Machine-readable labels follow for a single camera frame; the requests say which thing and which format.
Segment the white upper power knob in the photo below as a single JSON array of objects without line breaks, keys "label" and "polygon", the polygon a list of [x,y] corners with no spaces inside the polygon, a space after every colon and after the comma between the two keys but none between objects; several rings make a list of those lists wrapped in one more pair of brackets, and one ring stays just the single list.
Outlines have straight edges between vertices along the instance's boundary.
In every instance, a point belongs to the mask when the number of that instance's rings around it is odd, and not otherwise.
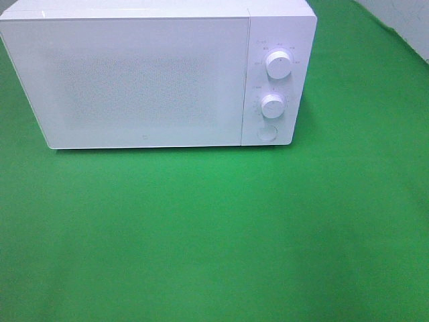
[{"label": "white upper power knob", "polygon": [[267,75],[275,80],[286,78],[292,71],[293,56],[283,48],[276,48],[265,58]]}]

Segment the white timer knob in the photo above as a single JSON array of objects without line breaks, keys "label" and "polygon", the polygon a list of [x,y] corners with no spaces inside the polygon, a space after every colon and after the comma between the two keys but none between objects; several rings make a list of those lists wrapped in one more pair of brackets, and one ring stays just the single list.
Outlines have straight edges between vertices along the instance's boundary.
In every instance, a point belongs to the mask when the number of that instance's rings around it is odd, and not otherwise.
[{"label": "white timer knob", "polygon": [[285,108],[285,100],[279,94],[269,94],[261,100],[262,115],[268,119],[280,117],[284,113]]}]

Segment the green tablecloth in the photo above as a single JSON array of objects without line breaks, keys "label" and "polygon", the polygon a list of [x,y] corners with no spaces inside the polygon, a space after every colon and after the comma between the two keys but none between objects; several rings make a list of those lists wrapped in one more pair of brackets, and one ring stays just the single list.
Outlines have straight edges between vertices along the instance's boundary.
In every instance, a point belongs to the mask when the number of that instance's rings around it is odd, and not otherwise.
[{"label": "green tablecloth", "polygon": [[54,151],[1,53],[2,321],[428,320],[428,65],[311,6],[289,146]]}]

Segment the white microwave oven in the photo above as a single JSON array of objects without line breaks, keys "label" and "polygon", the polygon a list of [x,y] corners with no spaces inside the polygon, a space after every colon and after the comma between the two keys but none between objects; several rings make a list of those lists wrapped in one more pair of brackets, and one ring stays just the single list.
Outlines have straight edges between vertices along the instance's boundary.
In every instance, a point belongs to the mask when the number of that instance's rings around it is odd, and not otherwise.
[{"label": "white microwave oven", "polygon": [[[317,18],[305,1],[16,1],[1,14],[4,21],[65,19],[223,19],[249,21],[247,64],[238,145],[287,145],[292,141]],[[265,58],[276,48],[293,56],[291,73],[275,80],[267,75]],[[261,100],[281,95],[284,113],[275,119],[262,115]],[[258,129],[273,125],[275,140],[258,138]]]}]

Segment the white microwave door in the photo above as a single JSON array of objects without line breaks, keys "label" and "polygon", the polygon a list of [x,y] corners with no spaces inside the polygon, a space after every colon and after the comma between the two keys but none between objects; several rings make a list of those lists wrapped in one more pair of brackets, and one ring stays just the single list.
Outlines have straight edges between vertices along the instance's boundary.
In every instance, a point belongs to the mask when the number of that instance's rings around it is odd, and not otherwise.
[{"label": "white microwave door", "polygon": [[241,142],[249,21],[4,21],[1,36],[53,149]]}]

